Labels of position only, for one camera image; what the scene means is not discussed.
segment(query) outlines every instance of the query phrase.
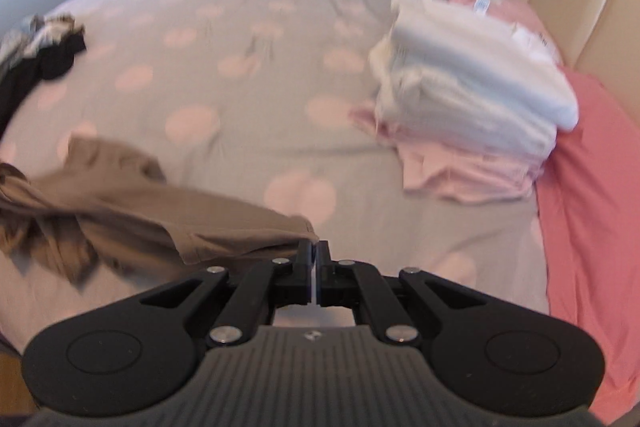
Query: brown cloth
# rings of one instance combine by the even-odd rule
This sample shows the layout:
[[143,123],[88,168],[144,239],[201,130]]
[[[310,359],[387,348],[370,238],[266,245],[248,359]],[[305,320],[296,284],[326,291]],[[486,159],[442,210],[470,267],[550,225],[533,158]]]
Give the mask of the brown cloth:
[[167,185],[156,159],[120,143],[73,137],[64,167],[31,182],[0,165],[0,249],[72,282],[98,259],[171,277],[205,261],[238,271],[300,239],[318,240],[303,217]]

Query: metal screw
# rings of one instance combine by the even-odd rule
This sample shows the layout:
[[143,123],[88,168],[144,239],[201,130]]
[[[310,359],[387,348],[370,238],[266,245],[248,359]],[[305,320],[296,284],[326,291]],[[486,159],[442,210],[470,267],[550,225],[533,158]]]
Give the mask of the metal screw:
[[386,336],[398,343],[411,342],[418,338],[418,330],[406,324],[391,326],[386,330]]
[[209,336],[219,344],[233,344],[240,340],[242,331],[235,326],[220,326],[209,331]]
[[320,337],[322,337],[322,333],[320,333],[320,331],[318,330],[312,330],[312,331],[307,331],[305,333],[305,338],[308,341],[311,342],[315,342],[316,340],[318,340]]

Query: bed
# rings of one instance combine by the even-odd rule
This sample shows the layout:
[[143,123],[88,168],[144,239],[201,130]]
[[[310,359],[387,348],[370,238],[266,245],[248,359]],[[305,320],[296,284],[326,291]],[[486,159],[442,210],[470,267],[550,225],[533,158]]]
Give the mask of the bed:
[[[640,123],[640,0],[529,0],[568,66],[599,76]],[[71,133],[158,157],[173,184],[308,217],[334,259],[418,266],[548,312],[535,197],[464,206],[402,193],[398,160],[350,125],[376,83],[367,52],[390,0],[69,0],[87,52],[15,115],[0,156],[28,176],[61,165]],[[0,331],[42,328],[159,283],[99,266],[82,285],[0,256]],[[278,311],[280,325],[348,325],[345,311]]]

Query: pink sheet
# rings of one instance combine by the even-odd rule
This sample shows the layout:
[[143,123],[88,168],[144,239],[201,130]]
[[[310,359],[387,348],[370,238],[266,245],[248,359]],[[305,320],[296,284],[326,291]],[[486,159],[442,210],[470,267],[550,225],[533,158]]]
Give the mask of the pink sheet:
[[[449,2],[473,6],[477,0],[449,0]],[[562,54],[547,31],[542,20],[526,0],[490,0],[487,15],[500,19],[507,23],[517,23],[527,30],[540,36],[546,50],[552,56],[556,64],[562,64]]]
[[610,423],[640,375],[640,129],[593,77],[564,69],[580,122],[537,182],[554,317],[588,331],[607,370],[592,410]]
[[408,192],[430,192],[462,203],[529,197],[540,168],[530,162],[479,154],[420,139],[402,126],[378,121],[376,104],[354,106],[351,122],[382,143],[395,147],[402,163],[402,184]]

